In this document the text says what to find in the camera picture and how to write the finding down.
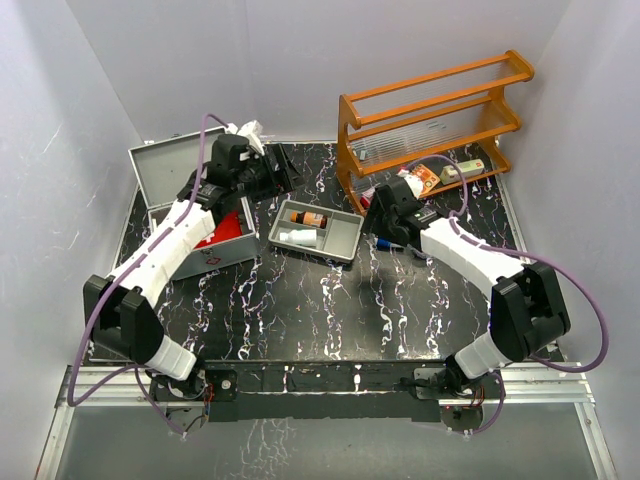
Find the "black front base bar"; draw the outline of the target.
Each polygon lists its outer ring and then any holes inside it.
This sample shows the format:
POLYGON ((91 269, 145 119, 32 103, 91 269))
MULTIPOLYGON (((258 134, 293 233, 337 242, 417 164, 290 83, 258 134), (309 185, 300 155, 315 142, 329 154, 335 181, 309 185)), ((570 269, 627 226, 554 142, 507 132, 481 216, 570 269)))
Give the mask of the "black front base bar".
POLYGON ((263 419, 404 418, 438 422, 445 408, 481 408, 501 394, 499 380, 467 381, 439 361, 211 361, 184 382, 158 376, 153 399, 201 408, 210 422, 263 419))

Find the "white medicine bottle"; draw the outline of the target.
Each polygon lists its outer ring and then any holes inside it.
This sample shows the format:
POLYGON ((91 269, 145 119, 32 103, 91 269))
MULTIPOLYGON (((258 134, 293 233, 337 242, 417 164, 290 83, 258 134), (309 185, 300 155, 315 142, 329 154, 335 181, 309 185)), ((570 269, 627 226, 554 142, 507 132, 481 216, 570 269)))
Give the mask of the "white medicine bottle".
POLYGON ((291 245, 315 248, 318 242, 318 232, 314 229, 281 231, 278 234, 278 240, 291 245))

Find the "brown syrup bottle orange cap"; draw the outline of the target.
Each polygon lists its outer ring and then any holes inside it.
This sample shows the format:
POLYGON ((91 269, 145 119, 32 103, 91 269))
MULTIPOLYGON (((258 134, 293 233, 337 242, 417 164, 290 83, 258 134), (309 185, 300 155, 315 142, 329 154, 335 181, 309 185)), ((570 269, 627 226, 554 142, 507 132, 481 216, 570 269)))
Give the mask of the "brown syrup bottle orange cap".
POLYGON ((320 213, 311 211, 292 212, 290 221, 309 227, 325 229, 328 224, 329 217, 320 213))

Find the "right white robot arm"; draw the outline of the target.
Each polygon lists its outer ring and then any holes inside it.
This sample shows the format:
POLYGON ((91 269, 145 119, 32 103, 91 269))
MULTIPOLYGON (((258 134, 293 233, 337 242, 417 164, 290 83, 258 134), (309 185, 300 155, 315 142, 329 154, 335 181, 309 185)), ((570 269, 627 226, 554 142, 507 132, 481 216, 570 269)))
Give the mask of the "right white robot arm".
POLYGON ((363 229, 443 262, 490 302, 487 331, 449 355, 440 372, 417 381, 419 387, 469 396, 482 376, 530 357, 571 328, 551 267, 490 250, 419 201, 406 177, 376 187, 363 229))

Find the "red white medicine box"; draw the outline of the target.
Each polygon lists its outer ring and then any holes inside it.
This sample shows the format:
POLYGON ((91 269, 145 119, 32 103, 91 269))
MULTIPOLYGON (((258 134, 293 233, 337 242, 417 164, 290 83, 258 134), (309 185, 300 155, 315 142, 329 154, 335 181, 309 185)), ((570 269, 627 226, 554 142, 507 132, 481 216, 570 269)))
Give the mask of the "red white medicine box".
POLYGON ((373 200, 373 196, 375 194, 376 188, 375 187, 371 187, 367 190, 365 190, 360 198, 359 198, 359 202, 360 205, 364 208, 364 209, 369 209, 370 205, 372 203, 373 200))

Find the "red first aid pouch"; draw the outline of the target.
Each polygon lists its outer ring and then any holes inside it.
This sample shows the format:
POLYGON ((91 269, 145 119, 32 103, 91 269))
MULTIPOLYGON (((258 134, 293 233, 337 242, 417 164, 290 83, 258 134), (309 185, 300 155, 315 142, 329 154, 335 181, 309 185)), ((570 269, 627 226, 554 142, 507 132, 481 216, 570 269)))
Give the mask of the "red first aid pouch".
POLYGON ((195 249, 207 248, 243 235, 240 215, 237 211, 227 214, 211 235, 203 238, 195 249))

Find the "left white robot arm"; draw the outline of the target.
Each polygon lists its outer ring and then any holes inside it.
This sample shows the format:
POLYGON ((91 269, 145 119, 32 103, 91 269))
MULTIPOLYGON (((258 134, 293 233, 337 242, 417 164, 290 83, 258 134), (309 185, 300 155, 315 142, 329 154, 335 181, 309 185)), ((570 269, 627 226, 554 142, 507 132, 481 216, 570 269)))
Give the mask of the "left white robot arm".
POLYGON ((158 229, 118 268, 84 284, 86 338, 171 378, 182 397, 200 396, 207 376, 196 368, 197 356, 165 333, 155 313, 159 295, 239 201, 278 197, 301 182, 280 145, 262 147, 247 134, 231 133, 201 145, 196 169, 158 229))

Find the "grey divided tray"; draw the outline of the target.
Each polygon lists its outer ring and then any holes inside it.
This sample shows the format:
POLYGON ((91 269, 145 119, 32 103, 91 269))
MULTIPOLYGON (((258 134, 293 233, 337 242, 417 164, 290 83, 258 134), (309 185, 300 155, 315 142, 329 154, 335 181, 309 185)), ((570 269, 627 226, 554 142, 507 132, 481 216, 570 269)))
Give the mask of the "grey divided tray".
POLYGON ((293 200, 284 200, 268 235, 269 242, 278 248, 298 253, 322 257, 344 264, 351 263, 357 252, 364 218, 360 215, 343 212, 322 206, 314 206, 293 200), (292 212, 311 211, 327 215, 328 224, 325 229, 309 227, 290 221, 292 212), (315 248, 301 247, 280 242, 281 231, 294 229, 314 229, 318 232, 315 248))

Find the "wooden three-tier shelf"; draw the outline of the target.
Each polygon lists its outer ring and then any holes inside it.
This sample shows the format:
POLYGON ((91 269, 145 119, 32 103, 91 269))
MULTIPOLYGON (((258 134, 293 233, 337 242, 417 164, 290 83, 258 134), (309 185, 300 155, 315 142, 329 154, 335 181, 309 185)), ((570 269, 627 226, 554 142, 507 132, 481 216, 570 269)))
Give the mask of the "wooden three-tier shelf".
POLYGON ((476 144, 487 155, 478 179, 511 170, 501 136, 522 126, 508 105, 508 86, 533 79, 519 52, 505 53, 339 98, 337 178, 354 211, 357 191, 381 172, 425 156, 476 144))

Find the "orange patterned medicine packet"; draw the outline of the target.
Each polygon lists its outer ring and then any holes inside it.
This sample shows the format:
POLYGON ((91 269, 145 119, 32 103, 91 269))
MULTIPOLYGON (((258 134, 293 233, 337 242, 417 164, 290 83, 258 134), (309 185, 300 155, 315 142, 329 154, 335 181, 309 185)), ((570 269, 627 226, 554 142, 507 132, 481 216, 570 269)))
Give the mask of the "orange patterned medicine packet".
POLYGON ((417 165, 412 174, 422 181, 420 198, 426 197, 440 183, 440 177, 423 164, 417 165))

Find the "white green medicine box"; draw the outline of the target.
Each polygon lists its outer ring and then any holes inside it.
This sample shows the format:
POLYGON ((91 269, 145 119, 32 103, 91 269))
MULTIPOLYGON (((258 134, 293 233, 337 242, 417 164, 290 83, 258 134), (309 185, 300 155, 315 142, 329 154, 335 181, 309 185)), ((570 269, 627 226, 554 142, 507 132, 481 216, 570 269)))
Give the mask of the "white green medicine box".
POLYGON ((484 162, 480 159, 473 159, 464 162, 458 162, 456 166, 446 165, 440 174, 440 180, 443 185, 450 185, 460 180, 460 174, 465 179, 477 176, 484 172, 484 162))

